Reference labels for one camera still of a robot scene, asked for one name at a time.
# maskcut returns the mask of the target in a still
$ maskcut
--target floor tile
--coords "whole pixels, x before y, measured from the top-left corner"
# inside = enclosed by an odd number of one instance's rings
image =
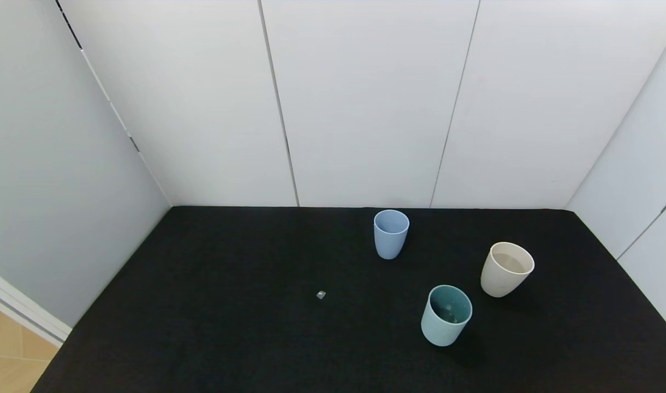
[[[22,326],[0,311],[0,355],[21,358]]]
[[[25,326],[22,328],[23,356],[25,359],[51,360],[58,348],[49,341],[32,333]]]
[[[0,356],[0,393],[29,393],[48,364]]]

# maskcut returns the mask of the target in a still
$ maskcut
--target cup rim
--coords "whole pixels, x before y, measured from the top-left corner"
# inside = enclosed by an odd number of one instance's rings
[[[508,245],[513,246],[515,248],[521,249],[523,252],[525,252],[525,254],[527,254],[527,256],[530,257],[530,262],[532,262],[532,267],[530,267],[530,270],[525,271],[525,272],[518,272],[518,271],[512,271],[512,270],[506,269],[505,267],[501,266],[498,263],[498,261],[496,261],[495,257],[493,257],[493,247],[501,245],[501,244],[508,244]],[[515,274],[516,276],[527,276],[527,274],[532,273],[532,271],[534,270],[534,258],[532,257],[532,254],[530,254],[530,252],[527,251],[526,249],[524,249],[523,247],[520,247],[515,243],[510,243],[509,241],[500,241],[496,244],[493,244],[493,246],[491,246],[490,251],[488,251],[488,255],[491,257],[491,260],[493,261],[494,264],[496,264],[496,266],[503,269],[503,271],[506,271],[510,274]]]
[[[403,218],[406,219],[406,226],[405,226],[405,228],[403,228],[401,231],[398,231],[398,232],[387,232],[387,231],[385,231],[384,229],[381,229],[381,228],[376,224],[376,217],[378,217],[379,214],[381,214],[381,213],[383,213],[383,212],[388,212],[388,211],[397,212],[398,214],[400,214],[401,216],[403,216]],[[384,234],[388,234],[388,235],[398,235],[398,234],[403,234],[403,232],[408,231],[408,227],[411,226],[411,221],[410,221],[410,219],[408,219],[408,216],[406,216],[405,214],[403,214],[403,212],[398,211],[398,210],[395,210],[395,209],[385,209],[385,210],[382,210],[381,212],[376,213],[376,214],[374,215],[374,220],[373,220],[373,222],[374,222],[374,227],[375,227],[376,229],[379,229],[379,231],[381,231],[381,232],[384,233]]]
[[[457,291],[459,291],[460,294],[462,294],[465,297],[466,302],[468,303],[468,316],[466,317],[466,319],[464,321],[461,321],[460,323],[451,323],[450,321],[445,321],[445,319],[440,318],[440,316],[437,315],[435,310],[433,310],[432,307],[430,307],[430,311],[432,311],[432,315],[434,315],[435,318],[439,319],[443,323],[446,323],[450,326],[462,326],[462,325],[466,324],[471,319],[471,316],[473,315],[473,304],[471,304],[471,299],[468,298],[468,296],[466,296],[465,292],[462,291],[462,289],[459,289],[459,288],[457,288],[453,285],[440,284],[440,285],[436,286],[435,288],[430,289],[430,293],[427,294],[427,304],[430,304],[430,296],[432,296],[432,293],[435,291],[435,289],[442,288],[442,287],[457,289]]]

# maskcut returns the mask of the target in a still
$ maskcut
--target door frame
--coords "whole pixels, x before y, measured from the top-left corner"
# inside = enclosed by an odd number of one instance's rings
[[[60,347],[71,328],[39,306],[0,275],[0,311],[17,323]]]

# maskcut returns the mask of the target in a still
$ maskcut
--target white panel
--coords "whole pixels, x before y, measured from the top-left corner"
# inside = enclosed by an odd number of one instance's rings
[[[665,45],[663,1],[483,0],[433,207],[565,207]]]
[[[568,209],[615,257],[666,204],[666,50]]]
[[[666,321],[666,211],[625,252],[620,264]]]
[[[256,0],[61,5],[173,204],[296,204]]]
[[[73,325],[168,208],[54,0],[0,0],[1,276]]]
[[[477,4],[263,0],[303,206],[430,205]]]

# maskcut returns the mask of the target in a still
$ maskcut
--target black felt surface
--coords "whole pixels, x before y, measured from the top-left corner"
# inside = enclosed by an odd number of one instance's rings
[[[666,392],[665,322],[575,214],[403,209],[384,261],[379,210],[171,209],[34,393]],[[497,241],[536,261],[502,299],[479,282]],[[438,284],[473,302],[447,348],[420,331]]]

